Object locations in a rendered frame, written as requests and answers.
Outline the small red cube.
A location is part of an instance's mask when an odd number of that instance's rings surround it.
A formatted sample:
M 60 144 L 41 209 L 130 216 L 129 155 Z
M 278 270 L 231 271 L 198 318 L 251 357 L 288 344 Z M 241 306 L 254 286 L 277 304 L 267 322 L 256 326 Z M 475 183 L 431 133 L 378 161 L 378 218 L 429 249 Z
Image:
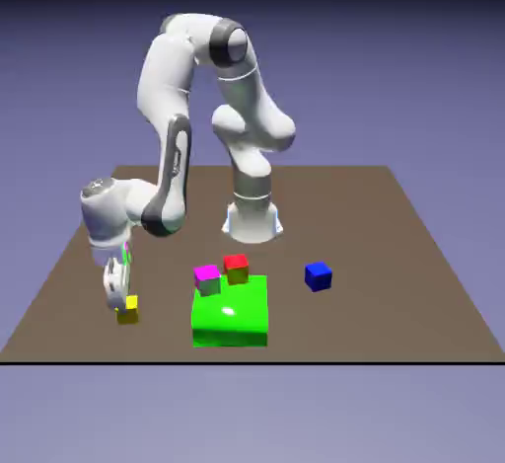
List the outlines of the small red cube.
M 223 270 L 230 285 L 249 281 L 249 260 L 245 254 L 228 255 L 223 258 Z

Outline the small magenta cube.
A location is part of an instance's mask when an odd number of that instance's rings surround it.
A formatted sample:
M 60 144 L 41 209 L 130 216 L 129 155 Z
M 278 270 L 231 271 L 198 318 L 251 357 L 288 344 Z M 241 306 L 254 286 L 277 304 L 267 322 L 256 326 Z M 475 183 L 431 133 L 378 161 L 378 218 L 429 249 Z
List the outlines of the small magenta cube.
M 221 273 L 215 265 L 205 265 L 193 269 L 194 285 L 201 296 L 221 292 Z

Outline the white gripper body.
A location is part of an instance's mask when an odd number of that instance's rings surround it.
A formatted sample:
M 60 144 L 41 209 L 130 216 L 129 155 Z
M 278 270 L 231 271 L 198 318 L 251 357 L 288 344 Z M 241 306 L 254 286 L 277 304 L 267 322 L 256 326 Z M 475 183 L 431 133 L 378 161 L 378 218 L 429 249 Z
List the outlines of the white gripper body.
M 125 308 L 129 294 L 130 263 L 110 257 L 104 268 L 104 288 L 109 308 Z

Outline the small blue cube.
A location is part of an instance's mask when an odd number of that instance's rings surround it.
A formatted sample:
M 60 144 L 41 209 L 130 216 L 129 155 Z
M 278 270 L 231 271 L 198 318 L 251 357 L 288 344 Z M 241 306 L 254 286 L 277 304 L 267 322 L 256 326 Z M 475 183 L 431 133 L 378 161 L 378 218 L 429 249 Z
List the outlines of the small blue cube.
M 331 288 L 332 270 L 324 262 L 305 265 L 305 283 L 313 292 Z

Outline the small yellow cube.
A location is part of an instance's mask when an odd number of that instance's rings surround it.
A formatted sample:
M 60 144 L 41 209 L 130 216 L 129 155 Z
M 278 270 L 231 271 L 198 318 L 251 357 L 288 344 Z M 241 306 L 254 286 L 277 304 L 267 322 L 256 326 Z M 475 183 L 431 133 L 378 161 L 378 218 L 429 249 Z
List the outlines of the small yellow cube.
M 115 308 L 116 322 L 120 325 L 136 324 L 139 321 L 138 296 L 127 295 L 124 309 Z

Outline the large green box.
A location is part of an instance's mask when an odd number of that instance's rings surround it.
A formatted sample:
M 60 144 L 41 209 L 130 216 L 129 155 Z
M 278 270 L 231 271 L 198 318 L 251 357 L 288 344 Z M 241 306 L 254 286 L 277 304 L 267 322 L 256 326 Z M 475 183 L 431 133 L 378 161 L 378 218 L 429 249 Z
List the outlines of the large green box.
M 266 275 L 231 285 L 221 276 L 221 291 L 204 296 L 194 288 L 191 308 L 194 347 L 266 347 L 269 329 Z

